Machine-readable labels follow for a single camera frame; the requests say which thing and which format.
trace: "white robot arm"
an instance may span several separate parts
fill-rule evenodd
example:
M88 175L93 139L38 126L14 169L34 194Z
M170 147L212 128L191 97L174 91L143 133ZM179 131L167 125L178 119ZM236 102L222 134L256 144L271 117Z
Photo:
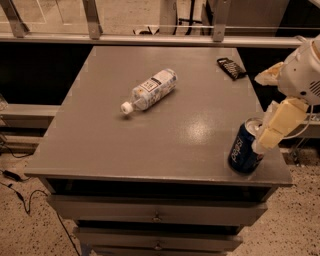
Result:
M287 98L272 102L256 137L256 151L274 148L301 124L309 105L320 104L320 35L305 40L284 62L258 74L262 85L277 85Z

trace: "drawer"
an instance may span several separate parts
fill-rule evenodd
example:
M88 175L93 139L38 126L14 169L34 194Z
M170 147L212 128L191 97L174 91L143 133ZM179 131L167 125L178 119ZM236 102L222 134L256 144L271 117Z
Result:
M197 251L173 251L173 250L141 250L141 249L123 249L103 246L94 246L92 249L103 256L226 256L224 252L197 252Z
M154 251L183 250L195 252L233 251L240 237L208 233L170 232L141 229L75 228L82 243L96 246L123 247Z
M52 195L49 204L66 219L250 226L264 203Z

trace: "terrazzo floor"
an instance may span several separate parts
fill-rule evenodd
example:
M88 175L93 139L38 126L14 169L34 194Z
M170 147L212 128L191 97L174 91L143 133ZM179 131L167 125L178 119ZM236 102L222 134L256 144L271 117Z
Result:
M241 231L244 242L229 256L320 256L319 152L314 147L302 150L300 167L285 156L294 185L280 188L271 196L267 212L253 226ZM24 168L31 157L17 159L2 154L0 168L24 177ZM0 182L12 184L11 188L20 192L27 202L32 191L45 191L36 178L21 183L1 175ZM34 194L30 215L13 190L0 185L0 195L0 255L77 255L45 195ZM81 251L72 234L75 224L70 220L63 223Z

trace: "soda can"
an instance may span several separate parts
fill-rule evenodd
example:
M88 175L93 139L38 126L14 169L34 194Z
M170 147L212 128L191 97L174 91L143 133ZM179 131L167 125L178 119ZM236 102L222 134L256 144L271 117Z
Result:
M260 118L250 118L240 126L228 157L233 170L245 174L252 173L263 159L263 154L258 154L252 149L261 125Z

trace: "bottle cap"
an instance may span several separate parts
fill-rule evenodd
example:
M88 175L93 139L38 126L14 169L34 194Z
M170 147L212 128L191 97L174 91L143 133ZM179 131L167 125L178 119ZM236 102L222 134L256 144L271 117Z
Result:
M133 112L133 107L132 104L130 102L125 102L121 105L121 110L123 113L125 113L126 115L130 114L131 112Z

